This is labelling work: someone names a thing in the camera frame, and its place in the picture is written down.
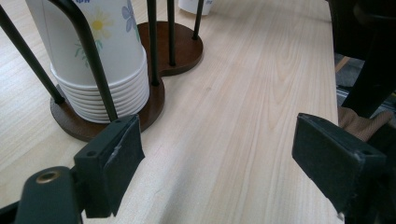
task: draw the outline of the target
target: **brown wooden stand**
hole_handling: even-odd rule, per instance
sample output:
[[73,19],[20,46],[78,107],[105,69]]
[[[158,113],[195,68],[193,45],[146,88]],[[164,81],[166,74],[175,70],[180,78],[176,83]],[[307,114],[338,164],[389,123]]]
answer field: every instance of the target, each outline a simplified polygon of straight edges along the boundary
[[[147,23],[139,24],[138,29],[142,45],[146,52],[149,52],[149,25]],[[166,77],[178,75],[192,69],[198,64],[202,57],[204,44],[199,37],[197,40],[192,39],[193,30],[183,25],[175,24],[176,65],[171,66],[168,57],[168,22],[158,21],[157,29],[159,76]],[[148,64],[151,64],[149,53],[147,55]],[[150,67],[148,67],[148,79],[149,83],[151,83]],[[51,98],[50,110],[52,116],[66,133],[79,140],[90,141],[107,126],[107,124],[98,124],[82,119],[73,110],[59,86],[57,86],[57,89],[65,98],[65,102],[57,105]],[[164,101],[165,89],[163,81],[160,79],[159,86],[150,85],[148,102],[143,109],[138,112],[141,132],[145,131],[160,116],[163,111]]]
[[[149,23],[137,25],[142,45],[149,52]],[[204,51],[204,44],[198,36],[192,39],[193,30],[175,23],[175,58],[176,65],[169,64],[169,34],[168,22],[157,21],[157,43],[158,43],[158,70],[161,77],[178,75],[192,69],[200,62]]]

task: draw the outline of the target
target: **metal ring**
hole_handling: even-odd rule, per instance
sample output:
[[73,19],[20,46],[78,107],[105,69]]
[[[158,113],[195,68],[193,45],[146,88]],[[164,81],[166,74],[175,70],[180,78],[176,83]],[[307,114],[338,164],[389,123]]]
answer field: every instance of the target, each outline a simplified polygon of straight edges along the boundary
[[56,178],[58,178],[61,175],[61,173],[57,170],[54,171],[48,171],[42,175],[40,175],[35,182],[37,182],[37,184],[47,184],[49,182],[51,182],[52,180],[55,180]]

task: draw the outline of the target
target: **black vertical pole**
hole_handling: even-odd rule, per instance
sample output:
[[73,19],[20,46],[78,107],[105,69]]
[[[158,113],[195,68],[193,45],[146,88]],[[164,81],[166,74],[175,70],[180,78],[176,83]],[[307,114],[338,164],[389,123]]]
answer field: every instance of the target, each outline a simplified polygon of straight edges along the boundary
[[72,22],[81,45],[87,55],[88,63],[95,78],[96,85],[98,86],[100,95],[108,114],[110,121],[118,118],[116,107],[111,97],[110,88],[107,84],[105,71],[103,70],[102,62],[100,61],[99,53],[97,51],[95,41],[93,39],[90,25],[79,10],[78,6],[69,0],[49,0],[52,4],[58,7]]
[[0,26],[3,28],[6,35],[9,37],[11,42],[20,52],[24,60],[29,64],[32,70],[37,75],[38,79],[40,79],[41,83],[43,83],[44,87],[47,89],[49,94],[55,101],[55,104],[61,104],[64,102],[64,98],[62,95],[56,90],[56,87],[51,82],[49,76],[44,71],[40,62],[37,60],[33,52],[29,49],[29,46],[23,40],[23,37],[18,32],[17,28],[12,23],[11,19],[4,11],[2,6],[0,5]]
[[169,64],[176,65],[175,60],[175,0],[168,0],[169,24]]
[[195,18],[194,35],[192,39],[198,39],[199,26],[201,24],[202,9],[204,8],[204,0],[199,0],[197,8],[197,17]]
[[149,49],[151,57],[151,85],[160,85],[158,77],[158,50],[157,50],[157,2],[156,0],[148,1],[148,32],[149,32]]

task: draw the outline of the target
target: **stack of paper cups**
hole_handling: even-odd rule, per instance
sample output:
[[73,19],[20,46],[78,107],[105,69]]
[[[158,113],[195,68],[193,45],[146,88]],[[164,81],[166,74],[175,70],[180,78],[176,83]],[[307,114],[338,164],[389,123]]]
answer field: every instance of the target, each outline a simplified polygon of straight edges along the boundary
[[[119,117],[140,111],[149,98],[146,52],[130,0],[76,0],[91,27]],[[52,74],[82,118],[108,123],[85,51],[69,19],[48,0],[26,0],[51,60]]]
[[[199,0],[178,0],[178,7],[188,11],[190,13],[196,14],[198,9]],[[206,16],[209,14],[210,8],[212,8],[213,0],[204,0],[204,7],[202,8],[202,15]]]

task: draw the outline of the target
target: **wood grain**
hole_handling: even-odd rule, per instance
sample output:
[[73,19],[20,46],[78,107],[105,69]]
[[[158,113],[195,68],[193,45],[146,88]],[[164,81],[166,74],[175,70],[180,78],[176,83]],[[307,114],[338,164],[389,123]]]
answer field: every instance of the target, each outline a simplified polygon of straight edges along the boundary
[[[46,71],[49,58],[22,0],[0,0]],[[137,23],[146,2],[134,0]],[[165,1],[158,18],[166,20]],[[194,15],[176,8],[176,22]],[[164,77],[165,105],[142,133],[146,158],[119,214],[85,223],[342,223],[291,157],[299,112],[337,121],[326,1],[217,0],[201,22],[204,56]],[[0,206],[24,180],[73,165],[85,143],[50,115],[50,97],[0,31]]]

